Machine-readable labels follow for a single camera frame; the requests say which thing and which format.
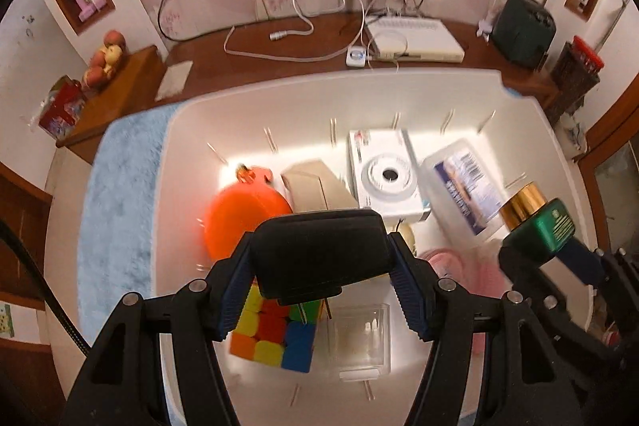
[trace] yellow object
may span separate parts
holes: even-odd
[[[262,298],[258,286],[250,286],[250,291],[248,291],[248,297],[246,299],[246,303],[244,304],[244,310],[251,312],[260,312],[262,310],[262,302],[264,302],[264,298]]]
[[[117,61],[122,57],[122,48],[119,46],[109,46],[104,52],[104,60],[108,65],[116,65]]]
[[[502,206],[499,213],[507,228],[513,231],[538,212],[548,201],[535,183],[524,186]]]
[[[258,333],[258,326],[260,325],[260,317],[256,312],[251,312],[246,309],[240,314],[238,326],[235,327],[235,331],[245,336],[253,337]]]
[[[282,345],[270,341],[259,341],[255,345],[253,361],[258,361],[271,367],[280,367],[282,365],[282,357],[284,357],[284,347]]]

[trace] white box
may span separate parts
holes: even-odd
[[[419,168],[405,130],[351,131],[349,157],[360,208],[371,208],[388,225],[425,220],[431,205],[420,187]]]

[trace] white cable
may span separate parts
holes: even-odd
[[[331,60],[332,58],[338,57],[342,53],[345,53],[348,50],[348,48],[350,48],[353,44],[355,44],[358,41],[358,39],[360,38],[360,36],[362,35],[363,25],[364,25],[364,22],[365,22],[365,9],[363,7],[362,0],[358,0],[358,1],[359,1],[360,6],[362,7],[362,24],[360,25],[359,31],[355,35],[355,38],[346,47],[342,48],[339,51],[331,53],[330,55],[323,55],[321,57],[303,57],[303,58],[298,58],[298,57],[279,57],[277,55],[263,55],[261,53],[249,53],[249,52],[239,52],[239,51],[235,51],[235,50],[230,50],[226,46],[227,46],[227,44],[229,42],[229,39],[231,39],[231,35],[233,35],[233,32],[235,31],[235,26],[233,26],[229,30],[228,34],[226,35],[226,38],[224,39],[224,52],[226,54],[228,54],[228,55],[237,55],[238,57],[263,58],[264,60],[293,61],[293,62],[299,62],[299,63],[308,63],[308,62],[314,62],[314,61]]]
[[[292,3],[293,3],[293,9],[295,10],[295,13],[297,13],[297,16],[309,25],[309,29],[304,31],[283,30],[279,32],[274,32],[268,36],[272,41],[279,41],[280,39],[283,39],[284,37],[287,37],[289,35],[307,36],[307,35],[311,35],[312,32],[315,31],[315,26],[313,26],[313,23],[309,21],[306,16],[304,16],[304,14],[302,13],[302,10],[298,8],[296,0],[292,0]],[[346,8],[346,0],[341,0],[341,5],[338,6],[337,8],[331,8],[330,10],[317,12],[317,13],[308,15],[308,17],[317,17],[318,15],[329,15],[332,13],[338,13],[338,12],[341,12],[344,8]]]
[[[366,17],[368,17],[368,12],[371,10],[373,5],[375,4],[375,1],[376,0],[371,0],[371,2],[368,3],[368,6],[366,7],[366,12],[364,12],[364,14],[363,14],[364,21],[366,20]],[[360,33],[360,44],[362,45],[362,47],[364,47],[364,45],[363,45],[363,31],[362,31],[362,33]]]
[[[397,65],[397,70],[399,70],[399,62],[397,61],[397,57],[400,57],[401,55],[403,55],[404,53],[406,53],[408,51],[408,39],[407,36],[405,36],[402,32],[397,31],[397,30],[382,30],[381,32],[378,32],[377,34],[375,34],[375,37],[379,37],[380,35],[384,34],[384,33],[393,33],[395,35],[399,35],[400,37],[402,37],[402,39],[404,39],[405,42],[405,47],[404,47],[404,51],[402,51],[400,54],[395,55],[395,58],[392,60],[396,65]],[[366,62],[368,64],[369,68],[373,68],[371,65],[371,61],[372,60],[379,60],[379,61],[386,61],[386,60],[381,60],[381,58],[378,57],[372,57],[371,56],[371,44],[373,43],[373,38],[369,38],[368,41],[368,45],[366,46]]]

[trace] rubik's cube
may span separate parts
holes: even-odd
[[[321,300],[302,304],[304,324],[296,305],[264,299],[258,286],[251,286],[238,326],[231,333],[230,353],[271,367],[309,372],[322,304]]]

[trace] gold bottle cap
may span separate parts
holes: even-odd
[[[513,229],[525,223],[538,212],[547,202],[537,185],[532,182],[513,195],[502,206],[499,213],[504,220],[504,224],[508,226],[510,231],[513,231]]]

